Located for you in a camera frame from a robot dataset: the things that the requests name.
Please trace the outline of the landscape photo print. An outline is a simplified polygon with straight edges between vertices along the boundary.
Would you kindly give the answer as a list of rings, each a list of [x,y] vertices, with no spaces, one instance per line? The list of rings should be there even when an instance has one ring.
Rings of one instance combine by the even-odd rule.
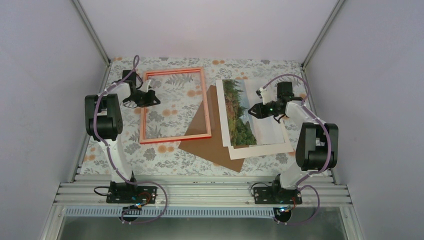
[[[225,147],[255,147],[289,142],[283,121],[278,123],[273,116],[259,119],[248,113],[255,104],[263,103],[256,91],[267,82],[261,78],[215,81],[222,143]]]

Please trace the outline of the white mat board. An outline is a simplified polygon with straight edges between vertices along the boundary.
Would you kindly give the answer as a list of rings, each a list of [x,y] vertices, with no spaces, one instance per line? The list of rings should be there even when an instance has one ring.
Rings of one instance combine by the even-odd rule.
[[[251,147],[241,147],[234,148],[233,146],[228,146],[228,153],[231,160],[245,159],[250,157],[266,156],[266,155],[275,155],[280,153],[290,153],[294,149],[289,139],[287,130],[283,124],[279,124],[281,128],[281,134],[285,140],[284,143],[278,144],[266,144],[266,145],[257,145]]]

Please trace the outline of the red picture frame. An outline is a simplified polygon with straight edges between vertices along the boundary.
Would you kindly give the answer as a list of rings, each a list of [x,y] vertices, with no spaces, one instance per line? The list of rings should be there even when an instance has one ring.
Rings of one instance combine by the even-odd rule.
[[[211,138],[203,67],[148,70],[143,77],[161,103],[140,112],[140,144]]]

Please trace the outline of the brown backing board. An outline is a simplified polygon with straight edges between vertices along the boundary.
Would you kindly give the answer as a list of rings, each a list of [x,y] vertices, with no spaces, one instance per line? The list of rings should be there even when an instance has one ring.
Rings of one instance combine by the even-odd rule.
[[[207,104],[211,125],[211,137],[202,139],[183,140],[178,148],[210,163],[217,164],[239,173],[244,159],[230,159],[229,150],[223,146],[217,88],[211,85],[207,90]]]

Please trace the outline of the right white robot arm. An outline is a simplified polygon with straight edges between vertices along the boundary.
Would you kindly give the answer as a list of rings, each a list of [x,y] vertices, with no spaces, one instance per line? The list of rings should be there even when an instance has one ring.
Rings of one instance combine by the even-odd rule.
[[[272,100],[266,87],[260,87],[256,94],[261,103],[252,106],[248,113],[257,119],[273,117],[279,121],[288,117],[300,128],[295,150],[295,163],[285,172],[277,175],[270,187],[274,202],[284,203],[290,192],[301,191],[302,182],[320,174],[337,164],[338,126],[326,123],[306,107],[306,99],[295,96],[289,81],[277,84],[276,100]]]

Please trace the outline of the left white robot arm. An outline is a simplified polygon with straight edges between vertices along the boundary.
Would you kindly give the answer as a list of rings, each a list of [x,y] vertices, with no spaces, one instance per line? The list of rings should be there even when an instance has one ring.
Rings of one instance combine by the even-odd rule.
[[[150,83],[149,79],[142,80],[136,72],[124,70],[122,79],[113,82],[102,93],[87,95],[84,99],[86,132],[99,142],[110,168],[107,197],[124,199],[128,203],[139,197],[140,190],[123,149],[121,105],[130,103],[143,108],[160,104]]]

